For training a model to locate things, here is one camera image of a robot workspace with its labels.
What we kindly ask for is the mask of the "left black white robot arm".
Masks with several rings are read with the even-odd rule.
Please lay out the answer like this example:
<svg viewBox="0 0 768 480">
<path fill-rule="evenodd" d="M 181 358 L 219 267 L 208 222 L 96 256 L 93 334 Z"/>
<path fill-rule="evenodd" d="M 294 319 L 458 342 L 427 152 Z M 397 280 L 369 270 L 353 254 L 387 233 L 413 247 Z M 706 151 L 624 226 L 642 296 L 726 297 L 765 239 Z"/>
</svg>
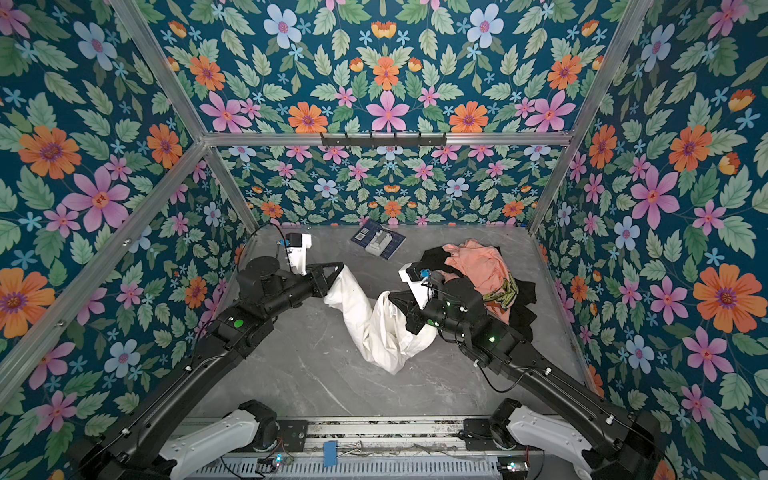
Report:
<svg viewBox="0 0 768 480">
<path fill-rule="evenodd" d="M 184 479 L 227 453 L 259 440 L 275 440 L 275 413 L 249 401 L 192 434 L 171 436 L 196 405 L 273 331 L 284 312 L 326 296 L 343 271 L 341 262 L 306 266 L 295 274 L 271 256 L 238 272 L 240 295 L 219 313 L 182 360 L 126 418 L 96 439 L 67 451 L 73 479 Z"/>
</svg>

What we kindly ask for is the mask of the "white cloth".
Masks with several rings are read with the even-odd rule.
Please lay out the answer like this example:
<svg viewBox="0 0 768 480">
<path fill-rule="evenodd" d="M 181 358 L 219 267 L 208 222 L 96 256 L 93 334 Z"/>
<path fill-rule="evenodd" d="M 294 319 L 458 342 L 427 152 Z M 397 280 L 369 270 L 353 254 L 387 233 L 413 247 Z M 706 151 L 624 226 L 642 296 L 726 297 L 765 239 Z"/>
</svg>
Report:
<svg viewBox="0 0 768 480">
<path fill-rule="evenodd" d="M 424 326 L 418 334 L 406 329 L 406 315 L 384 291 L 374 303 L 345 266 L 323 298 L 338 310 L 363 359 L 389 374 L 400 372 L 406 362 L 432 345 L 437 329 Z"/>
</svg>

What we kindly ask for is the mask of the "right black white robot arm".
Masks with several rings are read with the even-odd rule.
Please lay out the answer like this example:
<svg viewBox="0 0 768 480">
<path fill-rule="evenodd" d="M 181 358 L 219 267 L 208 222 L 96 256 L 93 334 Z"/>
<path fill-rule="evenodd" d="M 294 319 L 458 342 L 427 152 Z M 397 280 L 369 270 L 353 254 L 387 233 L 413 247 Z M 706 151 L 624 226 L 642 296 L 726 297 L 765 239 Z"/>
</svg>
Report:
<svg viewBox="0 0 768 480">
<path fill-rule="evenodd" d="M 543 415 L 504 400 L 490 420 L 498 446 L 537 448 L 570 462 L 583 479 L 654 477 L 666 449 L 659 421 L 647 411 L 613 405 L 567 375 L 523 333 L 492 315 L 468 279 L 388 297 L 409 332 L 435 328 L 479 368 L 508 378 L 551 409 Z"/>
</svg>

